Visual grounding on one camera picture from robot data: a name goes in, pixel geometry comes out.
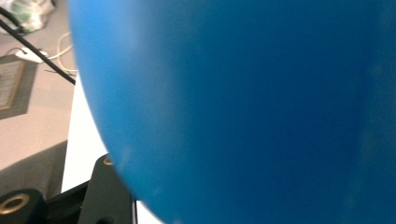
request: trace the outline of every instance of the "black metal bracket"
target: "black metal bracket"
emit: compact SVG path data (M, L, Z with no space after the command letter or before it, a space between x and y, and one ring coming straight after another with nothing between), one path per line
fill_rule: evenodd
M23 189L0 197L1 224L136 224L134 196L105 155L89 182L45 201L41 192Z

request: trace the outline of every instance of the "cable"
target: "cable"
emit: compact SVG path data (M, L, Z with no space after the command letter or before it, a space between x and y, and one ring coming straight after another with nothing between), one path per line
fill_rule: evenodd
M66 49L62 50L62 52L60 52L60 53L57 53L57 54L55 54L55 55L53 55L53 56L48 57L48 59L55 59L55 58L57 58L57 57L60 57L60 56L62 56L63 54L65 54L67 51L69 51L71 48L73 48L73 45L70 45L70 46L67 47Z
M77 72L76 69L68 69L68 68L64 67L64 64L62 63L62 59L61 59L61 58L62 58L61 56L72 48L72 45L71 45L71 46L67 47L67 48L64 49L64 50L61 50L61 48L62 48L62 42L63 42L64 39L65 39L68 35L70 35L70 34L71 34L71 33L68 32L68 33L66 33L66 34L64 34L64 35L61 35L61 36L59 37L59 39L58 39L58 44L57 44L57 46L56 46L56 52L57 52L57 54L54 55L54 56L52 56L51 58L56 58L56 61L58 62L59 66L60 66L64 71L67 71L67 72Z
M2 58L0 59L0 62L1 62L3 59L5 59L5 58L3 58L3 57L6 57L6 56L10 55L9 53L12 52L12 50L14 50L14 49L19 49L19 50L21 50L24 54L27 54L27 52L24 51L24 50L21 49L21 48L12 48L12 49L7 50L6 53L4 53L3 56L1 56Z

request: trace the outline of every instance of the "balloon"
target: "balloon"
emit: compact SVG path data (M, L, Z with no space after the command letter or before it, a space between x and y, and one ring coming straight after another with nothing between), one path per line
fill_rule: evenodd
M71 0L69 17L115 167L164 222L394 223L387 4Z

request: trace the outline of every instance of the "white wire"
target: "white wire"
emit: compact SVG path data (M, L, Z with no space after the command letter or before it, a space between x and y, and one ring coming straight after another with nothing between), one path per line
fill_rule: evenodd
M69 33L66 33L66 34L64 34L64 35L61 35L61 37L59 37L59 39L58 39L58 44L57 44L57 46L56 46L56 55L58 55L57 57L56 57L56 61L58 62L58 64L59 64L59 66L64 70L64 71L67 71L67 72L77 72L77 70L76 69L68 69L68 68L66 68L66 67L64 67L64 64L62 63L62 57L61 57L61 55L62 54L64 54L64 53L66 53L67 52L67 50L69 50L69 48L71 49L72 48L72 46L69 46L69 47L67 47L66 49L64 49L64 50L61 50L61 48L62 48L62 42L64 41L64 38L65 37L67 37L68 35L70 35L71 33L69 32Z
M48 59L56 59L57 57L65 54L67 51L69 51L71 48L73 48L73 45L70 45L69 47L65 48L64 50L62 50L62 52L55 54L53 56L48 57Z

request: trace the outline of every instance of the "white table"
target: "white table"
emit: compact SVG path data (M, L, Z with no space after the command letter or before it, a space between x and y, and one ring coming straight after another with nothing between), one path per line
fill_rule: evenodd
M96 160L104 154L106 154L106 148L93 122L81 82L77 78L62 192L89 180ZM162 223L141 202L137 202L137 218L139 224Z

